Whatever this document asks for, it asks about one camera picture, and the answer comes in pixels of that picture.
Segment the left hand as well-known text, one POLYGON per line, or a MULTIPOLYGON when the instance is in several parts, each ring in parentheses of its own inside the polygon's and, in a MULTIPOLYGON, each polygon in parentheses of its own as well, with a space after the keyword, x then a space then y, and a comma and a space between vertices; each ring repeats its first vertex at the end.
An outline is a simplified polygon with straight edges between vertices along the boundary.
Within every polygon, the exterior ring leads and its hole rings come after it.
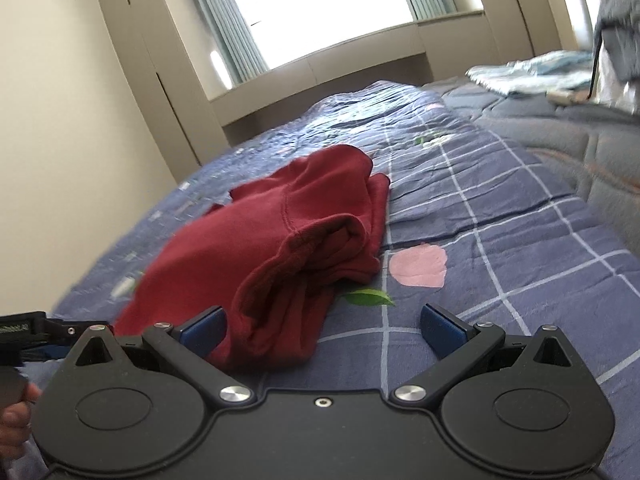
POLYGON ((30 382, 20 402, 12 404, 1 412, 0 453, 2 460, 17 460, 25 453, 25 445, 30 437, 32 406, 41 396, 41 390, 30 382))

